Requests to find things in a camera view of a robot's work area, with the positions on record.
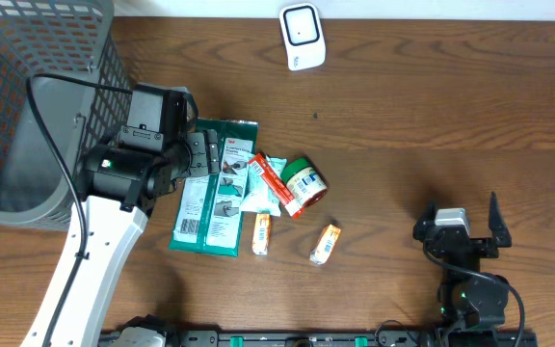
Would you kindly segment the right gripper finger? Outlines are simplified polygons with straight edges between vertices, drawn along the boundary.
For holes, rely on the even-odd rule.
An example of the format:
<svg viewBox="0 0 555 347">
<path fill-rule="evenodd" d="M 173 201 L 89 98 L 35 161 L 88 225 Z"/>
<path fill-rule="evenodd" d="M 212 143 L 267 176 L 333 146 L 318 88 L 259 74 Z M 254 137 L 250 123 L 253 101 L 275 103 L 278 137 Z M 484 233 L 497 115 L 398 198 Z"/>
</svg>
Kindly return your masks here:
<svg viewBox="0 0 555 347">
<path fill-rule="evenodd" d="M 436 205 L 430 202 L 425 208 L 423 214 L 417 219 L 412 229 L 412 237 L 417 241 L 424 241 L 428 232 L 433 229 L 436 218 Z"/>
<path fill-rule="evenodd" d="M 489 230 L 495 240 L 511 240 L 512 236 L 500 212 L 497 196 L 490 194 L 489 200 Z"/>
</svg>

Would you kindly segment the green sponge pack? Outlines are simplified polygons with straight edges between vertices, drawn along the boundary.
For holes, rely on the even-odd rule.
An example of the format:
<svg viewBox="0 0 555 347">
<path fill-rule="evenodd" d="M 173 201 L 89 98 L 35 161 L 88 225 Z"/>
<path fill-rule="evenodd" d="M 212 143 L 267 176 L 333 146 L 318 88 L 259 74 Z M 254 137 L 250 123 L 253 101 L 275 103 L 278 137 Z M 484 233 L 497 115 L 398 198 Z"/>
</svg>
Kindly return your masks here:
<svg viewBox="0 0 555 347">
<path fill-rule="evenodd" d="M 254 155 L 258 124 L 243 120 L 199 120 L 198 130 L 217 135 L 216 174 L 187 178 L 169 248 L 196 254 L 236 257 L 247 193 L 248 162 Z"/>
</svg>

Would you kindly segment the teal white snack pouch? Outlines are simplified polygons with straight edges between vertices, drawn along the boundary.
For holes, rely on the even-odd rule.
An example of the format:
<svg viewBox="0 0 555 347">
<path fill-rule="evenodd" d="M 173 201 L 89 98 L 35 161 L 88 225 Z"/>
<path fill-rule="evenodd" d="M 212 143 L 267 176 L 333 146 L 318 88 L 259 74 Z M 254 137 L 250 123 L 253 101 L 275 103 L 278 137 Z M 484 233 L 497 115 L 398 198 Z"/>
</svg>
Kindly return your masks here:
<svg viewBox="0 0 555 347">
<path fill-rule="evenodd" d="M 247 193 L 245 194 L 240 210 L 257 214 L 269 214 L 280 217 L 280 202 L 275 193 L 260 176 L 261 168 L 258 164 L 249 163 Z"/>
</svg>

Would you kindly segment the orange juice carton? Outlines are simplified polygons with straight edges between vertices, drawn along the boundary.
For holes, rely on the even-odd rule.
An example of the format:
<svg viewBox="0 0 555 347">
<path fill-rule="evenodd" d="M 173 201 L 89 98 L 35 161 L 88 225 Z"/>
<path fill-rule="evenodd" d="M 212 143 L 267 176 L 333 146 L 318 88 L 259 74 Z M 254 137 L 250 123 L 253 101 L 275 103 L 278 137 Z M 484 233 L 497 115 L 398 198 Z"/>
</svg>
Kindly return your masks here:
<svg viewBox="0 0 555 347">
<path fill-rule="evenodd" d="M 309 260 L 318 265 L 325 264 L 330 258 L 340 233 L 341 229 L 335 225 L 324 227 L 315 248 L 310 253 Z"/>
<path fill-rule="evenodd" d="M 269 214 L 257 214 L 254 223 L 251 248 L 256 255 L 267 255 L 272 220 Z"/>
</svg>

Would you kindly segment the red white packet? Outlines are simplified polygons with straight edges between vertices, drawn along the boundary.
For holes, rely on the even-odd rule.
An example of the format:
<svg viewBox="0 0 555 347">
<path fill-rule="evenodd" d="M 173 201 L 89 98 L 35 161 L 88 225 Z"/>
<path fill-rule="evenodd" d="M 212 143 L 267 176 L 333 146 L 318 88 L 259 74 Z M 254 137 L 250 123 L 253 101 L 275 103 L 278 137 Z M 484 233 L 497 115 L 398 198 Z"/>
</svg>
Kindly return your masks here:
<svg viewBox="0 0 555 347">
<path fill-rule="evenodd" d="M 279 202 L 293 219 L 298 219 L 304 211 L 303 206 L 279 178 L 267 159 L 260 153 L 249 161 L 250 168 L 267 184 Z"/>
</svg>

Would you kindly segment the green lid jar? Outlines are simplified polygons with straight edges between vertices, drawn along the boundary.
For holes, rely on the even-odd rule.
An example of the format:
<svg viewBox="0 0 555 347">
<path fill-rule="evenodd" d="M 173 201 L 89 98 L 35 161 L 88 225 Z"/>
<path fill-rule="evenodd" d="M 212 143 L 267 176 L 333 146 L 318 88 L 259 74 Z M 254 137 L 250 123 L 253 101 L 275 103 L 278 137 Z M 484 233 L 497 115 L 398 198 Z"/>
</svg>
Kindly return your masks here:
<svg viewBox="0 0 555 347">
<path fill-rule="evenodd" d="M 328 191 L 327 184 L 306 158 L 288 164 L 280 178 L 303 207 L 315 204 Z"/>
</svg>

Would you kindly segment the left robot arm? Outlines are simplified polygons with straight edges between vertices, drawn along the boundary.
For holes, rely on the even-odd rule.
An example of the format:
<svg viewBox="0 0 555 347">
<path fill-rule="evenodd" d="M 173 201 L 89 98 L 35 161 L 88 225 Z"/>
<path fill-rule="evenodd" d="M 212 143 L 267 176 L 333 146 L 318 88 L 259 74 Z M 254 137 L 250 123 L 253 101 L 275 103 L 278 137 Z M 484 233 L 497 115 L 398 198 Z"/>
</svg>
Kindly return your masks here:
<svg viewBox="0 0 555 347">
<path fill-rule="evenodd" d="M 174 136 L 125 126 L 81 162 L 80 201 L 26 346 L 94 346 L 123 264 L 158 198 L 179 178 L 216 174 L 218 135 Z"/>
</svg>

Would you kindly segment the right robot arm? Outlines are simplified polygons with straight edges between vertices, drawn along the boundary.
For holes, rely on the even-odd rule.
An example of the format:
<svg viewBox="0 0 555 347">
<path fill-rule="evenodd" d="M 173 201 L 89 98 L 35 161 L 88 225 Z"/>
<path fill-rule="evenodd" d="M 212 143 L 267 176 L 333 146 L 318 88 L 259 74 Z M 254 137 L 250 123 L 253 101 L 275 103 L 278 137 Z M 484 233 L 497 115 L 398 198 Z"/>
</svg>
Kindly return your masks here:
<svg viewBox="0 0 555 347">
<path fill-rule="evenodd" d="M 483 259 L 497 258 L 500 249 L 513 245 L 494 193 L 489 199 L 489 231 L 488 237 L 472 237 L 463 208 L 430 204 L 417 219 L 412 237 L 443 271 L 436 293 L 441 323 L 419 333 L 418 346 L 499 346 L 496 328 L 505 323 L 510 295 L 517 300 L 519 322 L 524 322 L 523 302 L 508 281 L 480 268 Z"/>
</svg>

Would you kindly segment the white barcode scanner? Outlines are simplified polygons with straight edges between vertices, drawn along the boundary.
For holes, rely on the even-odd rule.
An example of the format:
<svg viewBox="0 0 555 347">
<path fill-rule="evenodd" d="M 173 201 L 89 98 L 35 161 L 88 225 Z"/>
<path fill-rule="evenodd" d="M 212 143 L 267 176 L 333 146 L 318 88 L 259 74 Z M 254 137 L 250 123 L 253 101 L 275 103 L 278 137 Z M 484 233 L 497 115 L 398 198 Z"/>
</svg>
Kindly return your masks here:
<svg viewBox="0 0 555 347">
<path fill-rule="evenodd" d="M 284 7 L 278 16 L 287 65 L 291 71 L 321 66 L 326 59 L 326 43 L 320 15 L 311 3 Z"/>
</svg>

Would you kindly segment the grey plastic mesh basket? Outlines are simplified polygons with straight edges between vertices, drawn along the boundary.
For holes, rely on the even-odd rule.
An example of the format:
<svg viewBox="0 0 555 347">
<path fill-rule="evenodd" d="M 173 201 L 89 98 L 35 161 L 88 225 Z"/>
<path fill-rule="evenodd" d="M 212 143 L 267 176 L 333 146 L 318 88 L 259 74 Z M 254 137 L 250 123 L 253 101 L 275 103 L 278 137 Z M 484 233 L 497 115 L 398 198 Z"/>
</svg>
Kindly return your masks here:
<svg viewBox="0 0 555 347">
<path fill-rule="evenodd" d="M 68 170 L 127 120 L 112 2 L 0 0 L 0 225 L 67 229 Z"/>
</svg>

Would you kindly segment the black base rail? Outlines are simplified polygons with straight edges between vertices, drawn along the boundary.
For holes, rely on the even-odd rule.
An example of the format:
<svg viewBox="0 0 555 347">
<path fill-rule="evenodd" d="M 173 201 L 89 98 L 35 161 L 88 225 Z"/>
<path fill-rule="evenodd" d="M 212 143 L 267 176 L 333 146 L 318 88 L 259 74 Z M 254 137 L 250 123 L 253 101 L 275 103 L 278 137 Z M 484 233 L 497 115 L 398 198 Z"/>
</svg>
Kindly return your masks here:
<svg viewBox="0 0 555 347">
<path fill-rule="evenodd" d="M 219 333 L 216 331 L 187 331 L 166 334 L 167 346 L 180 347 L 254 347 L 254 346 L 311 346 L 311 347 L 409 347 L 438 346 L 439 337 L 432 333 L 383 330 L 378 333 Z M 536 346 L 537 337 L 525 333 L 517 338 L 512 333 L 452 333 L 448 337 L 450 346 Z"/>
</svg>

